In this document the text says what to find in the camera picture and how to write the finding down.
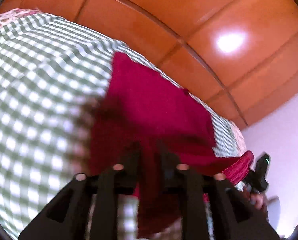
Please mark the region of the right hand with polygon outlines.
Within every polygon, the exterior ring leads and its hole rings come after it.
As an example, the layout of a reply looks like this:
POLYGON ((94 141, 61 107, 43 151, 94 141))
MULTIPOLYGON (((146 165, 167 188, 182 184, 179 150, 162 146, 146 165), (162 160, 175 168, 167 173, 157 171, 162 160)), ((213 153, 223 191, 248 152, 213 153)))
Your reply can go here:
POLYGON ((262 212, 268 221, 267 197, 263 193, 252 193, 248 191, 248 187, 244 186, 243 196, 259 211, 262 212))

